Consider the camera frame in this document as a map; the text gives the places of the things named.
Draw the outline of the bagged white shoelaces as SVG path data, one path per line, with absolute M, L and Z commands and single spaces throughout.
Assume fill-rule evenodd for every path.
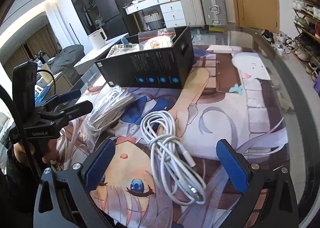
M 100 135 L 116 123 L 136 99 L 133 93 L 118 85 L 101 90 L 92 111 L 85 117 L 79 129 L 79 135 L 90 152 L 94 151 Z

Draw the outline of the white low cabinet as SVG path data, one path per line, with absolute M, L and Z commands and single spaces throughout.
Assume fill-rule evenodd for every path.
M 118 44 L 121 41 L 122 37 L 129 36 L 128 33 L 122 34 L 120 36 L 116 36 L 112 39 L 106 41 L 106 45 L 101 49 L 93 49 L 89 53 L 87 53 L 79 62 L 74 65 L 74 68 L 78 72 L 79 75 L 83 75 L 86 73 L 95 63 L 96 60 L 102 58 L 104 54 L 108 54 L 110 48 L 113 45 Z

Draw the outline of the dark grey bean bag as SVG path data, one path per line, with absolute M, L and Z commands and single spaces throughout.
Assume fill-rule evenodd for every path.
M 55 75 L 62 72 L 69 82 L 74 85 L 80 79 L 80 75 L 74 68 L 74 65 L 84 56 L 83 45 L 71 45 L 64 48 L 53 60 L 48 61 L 47 64 L 52 74 Z

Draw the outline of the anime printed desk mat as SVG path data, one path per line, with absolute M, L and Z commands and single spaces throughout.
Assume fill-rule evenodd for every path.
M 107 135 L 116 153 L 91 197 L 98 208 L 126 227 L 216 227 L 240 197 L 216 156 L 221 139 L 264 169 L 289 163 L 288 138 L 277 81 L 252 50 L 210 46 L 196 57 L 182 90 L 132 88 L 137 100 Z M 169 111 L 176 135 L 206 183 L 206 202 L 178 205 L 157 187 L 140 122 L 152 111 Z

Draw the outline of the white electric kettle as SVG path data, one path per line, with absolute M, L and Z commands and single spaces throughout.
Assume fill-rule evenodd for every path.
M 106 45 L 107 36 L 102 28 L 96 30 L 88 36 L 94 49 L 101 49 Z

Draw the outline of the white medicine packet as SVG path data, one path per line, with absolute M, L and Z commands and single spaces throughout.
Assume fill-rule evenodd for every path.
M 111 49 L 108 52 L 108 55 L 106 57 L 112 58 L 112 57 L 119 56 L 119 55 L 139 52 L 140 49 L 141 49 L 141 46 L 138 43 L 135 43 L 135 44 L 129 43 L 127 45 L 124 45 L 124 44 L 114 45 L 111 47 Z

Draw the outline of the white blue plush toy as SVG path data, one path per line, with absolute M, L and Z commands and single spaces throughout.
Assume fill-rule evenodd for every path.
M 125 37 L 122 37 L 122 38 L 121 38 L 121 43 L 122 43 L 123 45 L 129 45 L 129 44 L 130 44 L 129 41 L 127 40 L 127 38 L 125 38 Z

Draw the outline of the black cardboard box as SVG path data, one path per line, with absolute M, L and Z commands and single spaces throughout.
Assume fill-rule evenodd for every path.
M 110 87 L 182 89 L 193 59 L 190 28 L 178 27 L 170 47 L 104 58 L 95 64 Z

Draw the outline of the black refrigerator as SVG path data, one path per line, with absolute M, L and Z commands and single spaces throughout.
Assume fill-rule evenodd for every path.
M 104 24 L 102 28 L 109 39 L 129 33 L 136 35 L 139 30 L 135 18 L 128 15 L 124 9 L 125 4 L 133 0 L 95 0 Z

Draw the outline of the black glass display cabinet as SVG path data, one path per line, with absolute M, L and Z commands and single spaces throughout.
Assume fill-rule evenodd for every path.
M 104 21 L 95 0 L 71 1 L 87 35 L 102 28 Z

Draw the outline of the woven laundry basket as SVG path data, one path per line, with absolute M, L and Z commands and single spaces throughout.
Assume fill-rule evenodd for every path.
M 152 11 L 143 17 L 148 30 L 157 30 L 165 28 L 165 21 L 161 12 Z

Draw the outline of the white drawer desk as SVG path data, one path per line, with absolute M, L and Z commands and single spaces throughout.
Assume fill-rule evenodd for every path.
M 133 14 L 136 20 L 136 13 L 142 17 L 149 12 L 161 12 L 165 21 L 165 27 L 184 27 L 186 26 L 185 17 L 180 0 L 138 0 L 131 5 L 124 7 L 127 15 Z

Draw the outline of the white suitcase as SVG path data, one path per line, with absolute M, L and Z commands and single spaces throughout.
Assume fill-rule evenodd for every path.
M 205 26 L 201 0 L 180 0 L 185 22 L 190 27 Z

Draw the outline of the silver suitcase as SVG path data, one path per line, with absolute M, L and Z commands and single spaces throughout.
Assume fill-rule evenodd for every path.
M 204 19 L 208 26 L 227 25 L 227 9 L 225 0 L 201 0 Z

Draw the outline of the wooden shoe rack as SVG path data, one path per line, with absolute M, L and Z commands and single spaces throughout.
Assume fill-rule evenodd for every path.
M 293 54 L 304 65 L 307 74 L 315 82 L 319 77 L 319 2 L 293 0 L 295 12 L 293 24 L 298 35 L 293 39 Z

